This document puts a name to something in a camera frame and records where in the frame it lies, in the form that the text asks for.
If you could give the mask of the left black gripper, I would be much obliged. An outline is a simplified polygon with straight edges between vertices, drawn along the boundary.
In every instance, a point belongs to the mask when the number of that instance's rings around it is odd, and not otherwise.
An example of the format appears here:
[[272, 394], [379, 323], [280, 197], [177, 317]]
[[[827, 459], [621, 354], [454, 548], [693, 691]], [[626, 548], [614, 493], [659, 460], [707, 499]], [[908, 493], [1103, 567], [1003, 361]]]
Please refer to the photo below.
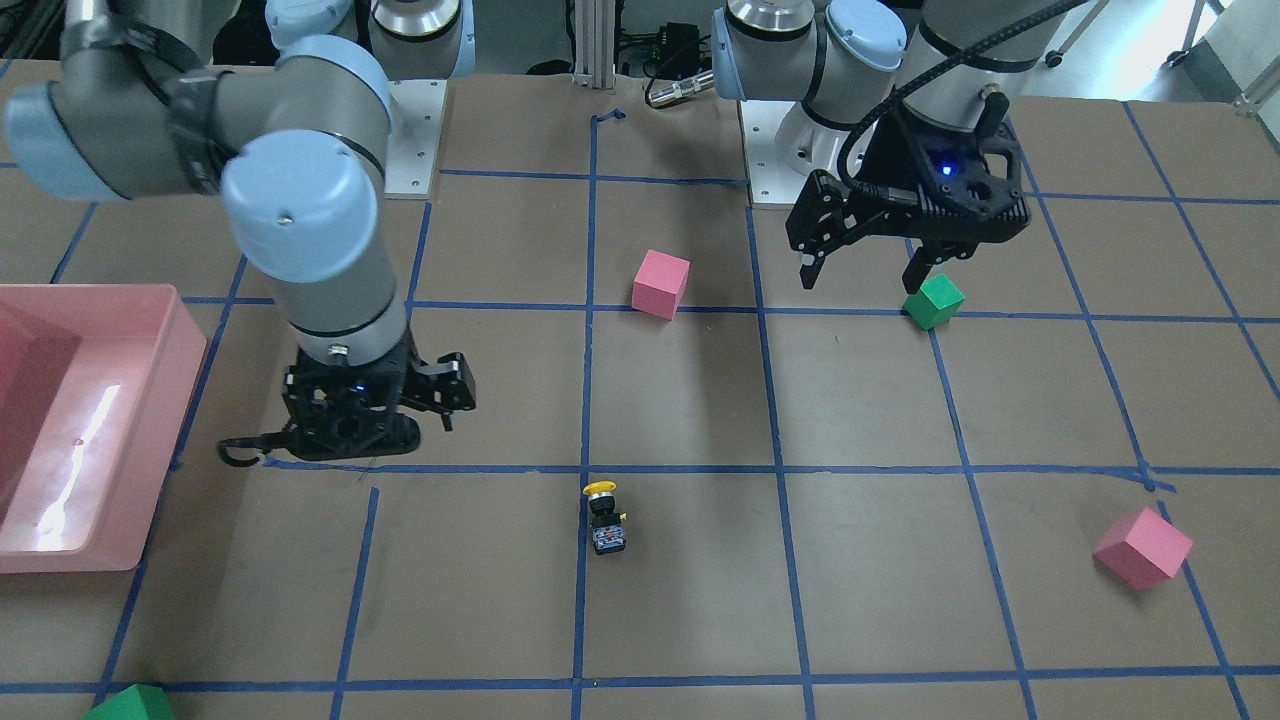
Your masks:
[[891, 111], [877, 122], [851, 184], [827, 170], [805, 181], [785, 223], [801, 254], [803, 288], [815, 288], [826, 256], [872, 234], [922, 242], [902, 273], [908, 296], [936, 266], [1011, 240], [1030, 224], [1020, 154], [1005, 118], [954, 131]]

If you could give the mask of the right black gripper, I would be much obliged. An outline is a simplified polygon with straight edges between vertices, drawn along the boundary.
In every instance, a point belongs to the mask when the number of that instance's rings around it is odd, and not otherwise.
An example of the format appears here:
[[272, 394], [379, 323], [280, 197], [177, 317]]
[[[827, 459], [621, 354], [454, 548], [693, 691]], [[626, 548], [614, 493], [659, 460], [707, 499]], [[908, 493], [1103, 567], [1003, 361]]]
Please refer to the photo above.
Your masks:
[[471, 368], [461, 352], [424, 363], [411, 331], [375, 361], [323, 365], [301, 354], [282, 391], [289, 420], [280, 430], [220, 439], [218, 457], [252, 468], [276, 451], [307, 461], [396, 456], [422, 438], [406, 409], [434, 413], [444, 432], [457, 413], [477, 406]]

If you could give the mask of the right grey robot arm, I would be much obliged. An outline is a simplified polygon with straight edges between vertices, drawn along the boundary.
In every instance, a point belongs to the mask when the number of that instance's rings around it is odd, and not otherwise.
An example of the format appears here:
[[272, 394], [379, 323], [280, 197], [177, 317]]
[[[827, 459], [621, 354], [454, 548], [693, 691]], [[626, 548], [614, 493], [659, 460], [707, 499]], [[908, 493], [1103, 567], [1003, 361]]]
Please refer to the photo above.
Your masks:
[[381, 234], [397, 113], [381, 63], [415, 47], [430, 79], [468, 70], [471, 6], [269, 1], [262, 15], [275, 65], [238, 76], [207, 67], [147, 3], [68, 3], [63, 77], [10, 96], [6, 140], [27, 177], [60, 199], [221, 200], [298, 352], [282, 387], [284, 427], [223, 439], [220, 460], [412, 452], [412, 411], [452, 430], [477, 400], [462, 354], [420, 357], [397, 290]]

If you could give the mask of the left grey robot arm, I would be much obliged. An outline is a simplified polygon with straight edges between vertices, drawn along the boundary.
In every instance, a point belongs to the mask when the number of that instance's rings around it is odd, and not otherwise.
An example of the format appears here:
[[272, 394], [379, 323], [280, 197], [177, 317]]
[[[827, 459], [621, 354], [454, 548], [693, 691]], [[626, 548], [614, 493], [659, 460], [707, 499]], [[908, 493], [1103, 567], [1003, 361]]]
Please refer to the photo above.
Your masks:
[[1023, 232], [1032, 214], [1009, 122], [1027, 73], [1071, 1], [923, 1], [908, 28], [882, 1], [726, 1], [710, 36], [717, 92], [792, 101], [835, 146], [799, 167], [786, 220], [812, 288], [827, 259], [869, 236], [918, 241], [902, 273]]

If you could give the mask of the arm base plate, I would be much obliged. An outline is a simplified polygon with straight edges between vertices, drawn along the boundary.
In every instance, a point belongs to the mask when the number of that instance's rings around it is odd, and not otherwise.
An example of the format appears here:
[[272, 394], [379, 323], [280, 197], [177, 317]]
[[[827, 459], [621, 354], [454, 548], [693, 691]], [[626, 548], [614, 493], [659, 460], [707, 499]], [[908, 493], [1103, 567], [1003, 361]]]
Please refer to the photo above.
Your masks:
[[800, 102], [741, 101], [739, 114], [753, 208], [790, 209], [815, 168], [835, 169], [846, 133]]
[[447, 92], [445, 79], [397, 79], [390, 85], [393, 127], [387, 149], [387, 197], [430, 199]]

